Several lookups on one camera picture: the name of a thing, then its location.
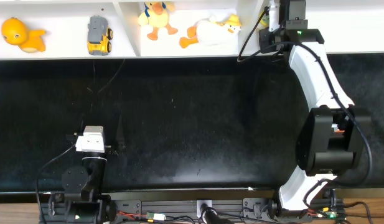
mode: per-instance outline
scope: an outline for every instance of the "orange duck toy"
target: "orange duck toy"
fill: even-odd
[[[46,33],[44,30],[29,30],[19,19],[10,18],[4,22],[1,31],[8,44],[17,45],[24,52],[45,51],[45,44],[41,38]]]

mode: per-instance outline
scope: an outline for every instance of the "toy wheel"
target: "toy wheel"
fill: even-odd
[[[108,53],[111,52],[111,43],[110,43],[110,41],[107,43],[107,52]]]
[[[109,38],[109,40],[113,38],[113,31],[111,29],[107,29],[107,38]]]

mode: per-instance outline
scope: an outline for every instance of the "blue vest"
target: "blue vest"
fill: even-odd
[[[166,9],[166,5],[164,4],[164,2],[162,3],[162,7],[164,8],[164,9]],[[149,17],[150,15],[149,15],[149,13],[148,13],[148,6],[146,5],[146,3],[144,4],[144,13],[146,14],[146,16],[147,17]]]

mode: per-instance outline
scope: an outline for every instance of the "white duck plush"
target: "white duck plush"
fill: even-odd
[[[227,42],[237,36],[241,23],[237,15],[230,15],[224,23],[217,22],[215,16],[210,19],[198,21],[196,26],[187,29],[187,36],[179,40],[179,45],[184,49],[190,44],[216,45]]]

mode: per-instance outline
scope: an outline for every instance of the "yellow hat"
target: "yellow hat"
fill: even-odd
[[[231,26],[241,26],[241,23],[239,21],[239,17],[237,15],[230,15],[229,19],[225,22],[226,24],[229,24]]]

